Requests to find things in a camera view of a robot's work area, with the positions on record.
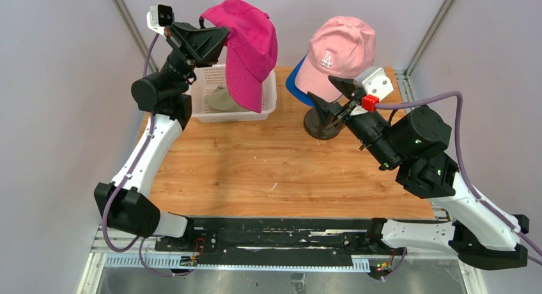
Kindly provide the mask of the blue baseball cap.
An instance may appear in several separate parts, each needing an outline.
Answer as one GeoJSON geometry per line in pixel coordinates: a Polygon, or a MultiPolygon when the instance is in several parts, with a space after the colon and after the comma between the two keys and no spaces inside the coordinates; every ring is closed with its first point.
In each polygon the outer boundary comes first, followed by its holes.
{"type": "Polygon", "coordinates": [[[309,54],[306,53],[298,62],[288,75],[285,85],[294,98],[309,107],[314,107],[309,93],[326,98],[330,83],[327,75],[316,69],[308,57],[309,54]]]}

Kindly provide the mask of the light pink baseball cap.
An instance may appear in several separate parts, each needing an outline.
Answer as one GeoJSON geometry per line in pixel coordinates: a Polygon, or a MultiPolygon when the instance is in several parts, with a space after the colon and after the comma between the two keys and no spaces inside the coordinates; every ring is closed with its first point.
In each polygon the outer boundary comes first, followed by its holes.
{"type": "MultiPolygon", "coordinates": [[[[374,63],[376,31],[356,17],[332,17],[310,39],[307,53],[327,77],[353,79],[374,63]]],[[[339,97],[341,93],[330,83],[323,99],[333,102],[339,97]]]]}

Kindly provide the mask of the magenta baseball cap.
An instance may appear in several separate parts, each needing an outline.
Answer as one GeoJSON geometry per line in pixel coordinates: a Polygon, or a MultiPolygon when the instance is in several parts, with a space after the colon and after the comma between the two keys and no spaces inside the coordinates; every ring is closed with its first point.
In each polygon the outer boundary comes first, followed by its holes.
{"type": "Polygon", "coordinates": [[[263,81],[277,64],[277,31],[268,13],[243,0],[225,0],[206,9],[201,20],[226,27],[226,86],[241,107],[262,112],[263,81]]]}

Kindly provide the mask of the black baseball cap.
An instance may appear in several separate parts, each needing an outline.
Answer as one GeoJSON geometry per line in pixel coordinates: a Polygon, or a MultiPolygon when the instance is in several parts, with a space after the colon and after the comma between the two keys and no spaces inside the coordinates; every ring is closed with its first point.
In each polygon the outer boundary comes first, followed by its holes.
{"type": "Polygon", "coordinates": [[[339,97],[337,99],[335,99],[333,102],[330,102],[330,103],[340,103],[342,100],[343,100],[344,97],[339,97]]]}

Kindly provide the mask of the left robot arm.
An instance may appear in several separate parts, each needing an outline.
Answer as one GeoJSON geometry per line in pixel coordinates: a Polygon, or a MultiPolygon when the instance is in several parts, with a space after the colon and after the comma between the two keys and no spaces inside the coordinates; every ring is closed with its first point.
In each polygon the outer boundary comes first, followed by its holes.
{"type": "Polygon", "coordinates": [[[196,234],[190,219],[160,210],[150,189],[171,145],[192,115],[188,95],[196,69],[216,64],[229,35],[227,27],[194,27],[173,22],[158,32],[171,47],[161,70],[134,81],[131,95],[139,110],[149,114],[145,131],[121,170],[110,183],[99,183],[94,197],[104,228],[136,237],[170,236],[180,251],[189,251],[196,234]]]}

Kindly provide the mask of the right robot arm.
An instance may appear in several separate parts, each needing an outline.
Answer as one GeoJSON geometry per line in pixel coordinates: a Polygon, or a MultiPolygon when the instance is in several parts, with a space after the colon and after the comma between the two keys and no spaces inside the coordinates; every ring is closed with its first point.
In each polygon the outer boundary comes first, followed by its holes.
{"type": "Polygon", "coordinates": [[[463,97],[449,91],[402,104],[384,104],[375,91],[352,79],[330,77],[348,98],[340,105],[309,94],[325,127],[345,126],[378,162],[396,170],[396,182],[412,195],[451,214],[448,222],[374,218],[363,246],[375,254],[426,249],[444,252],[482,270],[527,266],[529,218],[497,208],[470,182],[460,155],[446,153],[460,141],[463,97]]]}

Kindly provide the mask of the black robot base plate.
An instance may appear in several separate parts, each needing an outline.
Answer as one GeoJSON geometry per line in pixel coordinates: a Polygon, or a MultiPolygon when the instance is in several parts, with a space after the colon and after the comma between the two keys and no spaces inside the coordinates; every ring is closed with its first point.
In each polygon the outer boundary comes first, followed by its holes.
{"type": "Polygon", "coordinates": [[[376,237],[380,230],[369,219],[305,219],[264,217],[194,217],[188,238],[162,236],[168,247],[203,252],[207,240],[219,249],[334,249],[349,255],[406,255],[404,248],[388,247],[376,237]]]}

